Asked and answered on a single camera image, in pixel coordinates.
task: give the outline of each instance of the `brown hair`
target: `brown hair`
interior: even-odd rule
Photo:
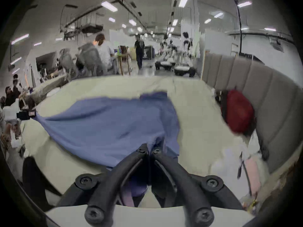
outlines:
[[[97,42],[98,42],[98,45],[100,46],[102,43],[103,43],[103,41],[105,40],[105,36],[104,36],[104,34],[98,34],[97,36],[96,36],[96,39],[95,39]]]

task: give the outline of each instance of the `pink object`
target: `pink object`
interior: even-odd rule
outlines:
[[[261,188],[257,163],[252,158],[249,158],[244,161],[244,164],[247,171],[252,195],[256,195],[256,193]]]

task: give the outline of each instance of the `person in white shirt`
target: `person in white shirt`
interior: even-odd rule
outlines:
[[[115,52],[111,42],[105,40],[104,34],[98,34],[96,36],[94,45],[99,52],[101,62],[103,64],[102,67],[107,69],[112,68],[111,57],[115,54]]]

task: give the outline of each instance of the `screw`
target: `screw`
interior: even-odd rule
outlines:
[[[210,186],[210,187],[216,187],[216,186],[218,186],[218,182],[215,179],[209,179],[207,181],[207,185]]]
[[[86,184],[91,183],[91,182],[92,182],[92,179],[88,176],[82,177],[81,180],[80,180],[80,183],[82,185],[86,185]]]
[[[198,210],[198,212],[196,214],[195,222],[197,224],[208,223],[213,220],[213,217],[214,217],[214,214],[212,213],[211,210],[201,209],[201,210]]]
[[[104,220],[104,212],[97,207],[88,207],[85,211],[85,218],[94,223],[102,222]]]

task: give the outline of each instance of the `red bag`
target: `red bag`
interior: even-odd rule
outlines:
[[[231,90],[227,93],[225,116],[229,128],[243,134],[254,118],[254,108],[242,93]]]

